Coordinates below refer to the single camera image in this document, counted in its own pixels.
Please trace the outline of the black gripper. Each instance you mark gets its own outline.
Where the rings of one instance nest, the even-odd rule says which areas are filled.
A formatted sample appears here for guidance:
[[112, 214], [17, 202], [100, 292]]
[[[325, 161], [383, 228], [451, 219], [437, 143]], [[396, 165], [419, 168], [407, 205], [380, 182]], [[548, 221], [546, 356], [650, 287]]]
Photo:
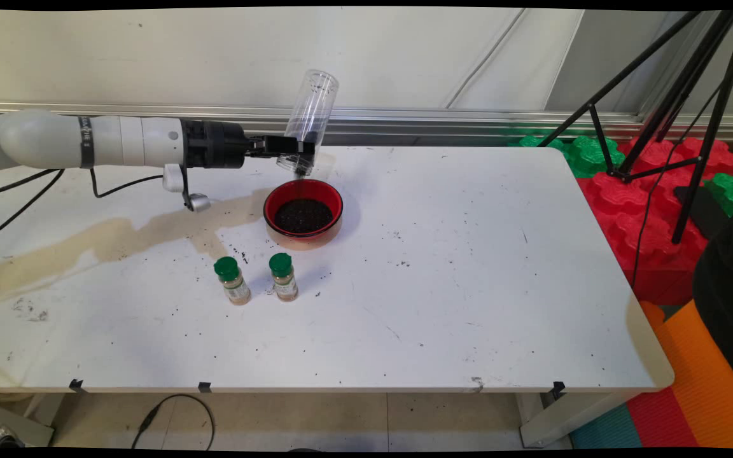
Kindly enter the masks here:
[[316, 145], [293, 137], [262, 135], [247, 138], [242, 127], [222, 121], [181, 120], [186, 168], [239, 169], [245, 157], [279, 158], [315, 155]]

